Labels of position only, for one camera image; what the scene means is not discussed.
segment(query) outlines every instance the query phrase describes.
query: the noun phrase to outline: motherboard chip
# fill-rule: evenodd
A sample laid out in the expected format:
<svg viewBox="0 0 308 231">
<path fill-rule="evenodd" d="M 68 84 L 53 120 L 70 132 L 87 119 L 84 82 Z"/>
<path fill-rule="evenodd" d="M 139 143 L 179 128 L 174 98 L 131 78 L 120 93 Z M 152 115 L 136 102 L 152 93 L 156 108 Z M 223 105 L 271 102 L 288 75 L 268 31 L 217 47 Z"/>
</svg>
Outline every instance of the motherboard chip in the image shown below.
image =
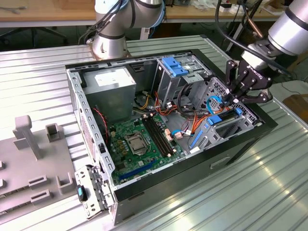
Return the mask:
<svg viewBox="0 0 308 231">
<path fill-rule="evenodd" d="M 125 168 L 125 165 L 121 163 L 121 164 L 116 165 L 115 167 L 117 168 L 117 170 L 121 170 Z"/>
<path fill-rule="evenodd" d="M 128 145 L 135 155 L 144 155 L 148 151 L 147 144 L 141 133 L 133 133 L 125 137 Z"/>
</svg>

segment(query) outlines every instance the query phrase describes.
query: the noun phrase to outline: blue drive bay latch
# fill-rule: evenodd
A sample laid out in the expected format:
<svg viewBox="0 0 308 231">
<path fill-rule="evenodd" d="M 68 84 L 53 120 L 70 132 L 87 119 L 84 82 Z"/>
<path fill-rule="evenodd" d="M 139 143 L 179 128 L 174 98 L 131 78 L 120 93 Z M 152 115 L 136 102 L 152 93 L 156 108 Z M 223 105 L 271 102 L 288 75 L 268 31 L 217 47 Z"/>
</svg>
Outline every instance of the blue drive bay latch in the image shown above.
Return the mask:
<svg viewBox="0 0 308 231">
<path fill-rule="evenodd" d="M 174 77 L 184 76 L 189 73 L 173 57 L 162 58 L 162 61 Z"/>
</svg>

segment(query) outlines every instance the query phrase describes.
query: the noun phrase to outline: yellow wire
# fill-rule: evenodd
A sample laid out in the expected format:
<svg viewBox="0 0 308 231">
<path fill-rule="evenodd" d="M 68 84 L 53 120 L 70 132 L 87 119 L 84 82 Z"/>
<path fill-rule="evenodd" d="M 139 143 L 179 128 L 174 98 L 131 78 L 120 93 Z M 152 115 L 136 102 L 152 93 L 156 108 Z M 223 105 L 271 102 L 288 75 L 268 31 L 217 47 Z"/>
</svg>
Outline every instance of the yellow wire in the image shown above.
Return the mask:
<svg viewBox="0 0 308 231">
<path fill-rule="evenodd" d="M 145 102 L 144 106 L 140 107 L 139 109 L 143 110 L 144 108 L 146 108 L 146 107 L 148 106 L 149 98 L 150 98 L 150 96 L 148 95 L 148 96 L 146 97 L 146 102 Z"/>
</svg>

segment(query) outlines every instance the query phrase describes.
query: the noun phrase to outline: open computer chassis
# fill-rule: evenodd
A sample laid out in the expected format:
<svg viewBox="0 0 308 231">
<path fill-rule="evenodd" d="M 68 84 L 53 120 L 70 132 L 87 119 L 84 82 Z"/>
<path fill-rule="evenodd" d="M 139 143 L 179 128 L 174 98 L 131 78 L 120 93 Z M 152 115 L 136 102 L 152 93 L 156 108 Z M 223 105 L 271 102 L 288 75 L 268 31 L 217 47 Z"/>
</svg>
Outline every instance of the open computer chassis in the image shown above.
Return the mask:
<svg viewBox="0 0 308 231">
<path fill-rule="evenodd" d="M 257 118 L 257 126 L 232 139 L 218 142 L 205 151 L 200 150 L 193 154 L 185 152 L 185 157 L 180 161 L 149 172 L 146 177 L 138 177 L 124 184 L 115 185 L 111 176 L 115 165 L 91 111 L 92 105 L 87 101 L 88 97 L 84 92 L 87 86 L 84 74 L 128 64 L 151 61 L 161 63 L 163 57 L 182 56 L 194 56 L 205 70 L 206 76 L 215 77 L 220 85 L 223 85 L 224 73 L 199 50 L 174 51 L 66 66 L 73 109 L 93 161 L 92 166 L 84 166 L 75 173 L 78 195 L 86 210 L 87 218 L 90 219 L 104 210 L 109 210 L 114 223 L 118 224 L 230 165 L 277 126 L 258 105 L 239 103 L 238 106 L 241 109 L 246 108 L 252 116 Z M 156 73 L 158 69 L 156 67 L 151 71 Z"/>
</svg>

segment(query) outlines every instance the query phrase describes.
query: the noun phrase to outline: wooden table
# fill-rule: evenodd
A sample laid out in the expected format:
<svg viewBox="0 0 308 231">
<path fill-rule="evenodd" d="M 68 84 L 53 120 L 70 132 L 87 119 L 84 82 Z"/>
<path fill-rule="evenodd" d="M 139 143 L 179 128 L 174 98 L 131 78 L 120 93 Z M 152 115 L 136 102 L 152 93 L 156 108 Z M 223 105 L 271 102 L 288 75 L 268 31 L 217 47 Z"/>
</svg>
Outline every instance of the wooden table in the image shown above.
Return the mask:
<svg viewBox="0 0 308 231">
<path fill-rule="evenodd" d="M 62 10 L 55 0 L 1 0 L 0 6 L 26 6 L 20 14 L 0 10 L 0 27 L 32 27 L 32 26 L 81 26 L 95 23 L 95 11 Z M 201 11 L 193 6 L 167 7 L 167 20 L 164 23 L 199 23 L 213 22 L 215 9 Z M 221 22 L 233 20 L 231 13 L 219 13 Z M 255 21 L 275 21 L 277 16 L 265 10 L 257 11 Z"/>
</svg>

